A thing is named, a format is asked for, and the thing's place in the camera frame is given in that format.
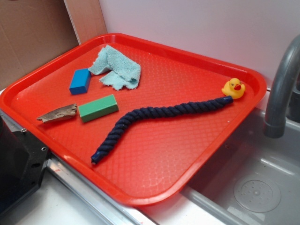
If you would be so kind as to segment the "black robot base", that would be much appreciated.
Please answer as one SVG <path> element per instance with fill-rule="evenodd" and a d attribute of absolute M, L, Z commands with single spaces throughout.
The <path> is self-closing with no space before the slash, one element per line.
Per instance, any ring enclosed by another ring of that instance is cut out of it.
<path fill-rule="evenodd" d="M 29 131 L 11 131 L 0 119 L 0 216 L 36 192 L 49 148 Z"/>

